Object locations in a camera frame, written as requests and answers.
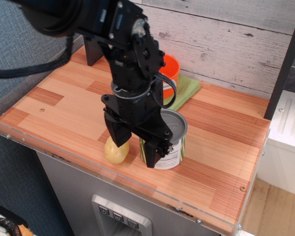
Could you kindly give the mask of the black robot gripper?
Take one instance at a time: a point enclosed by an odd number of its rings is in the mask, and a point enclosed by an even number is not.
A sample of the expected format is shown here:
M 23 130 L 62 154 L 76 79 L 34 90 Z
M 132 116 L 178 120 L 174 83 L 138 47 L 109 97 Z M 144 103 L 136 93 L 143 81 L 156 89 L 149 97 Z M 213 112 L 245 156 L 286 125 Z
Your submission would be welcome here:
M 106 127 L 117 147 L 124 145 L 133 133 L 145 140 L 148 168 L 154 168 L 169 153 L 173 133 L 162 119 L 161 107 L 151 95 L 135 101 L 105 94 L 101 101 L 105 104 Z

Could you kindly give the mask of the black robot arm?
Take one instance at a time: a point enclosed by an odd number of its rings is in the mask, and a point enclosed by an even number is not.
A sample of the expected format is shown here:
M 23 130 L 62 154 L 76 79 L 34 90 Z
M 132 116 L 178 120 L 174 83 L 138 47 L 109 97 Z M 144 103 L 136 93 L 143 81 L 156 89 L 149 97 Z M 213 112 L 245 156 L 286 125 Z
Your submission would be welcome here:
M 101 100 L 117 146 L 132 134 L 144 140 L 146 164 L 153 168 L 169 153 L 173 134 L 161 117 L 164 52 L 150 34 L 143 10 L 128 0 L 20 0 L 27 20 L 40 33 L 63 37 L 78 33 L 97 42 L 112 74 L 111 94 Z

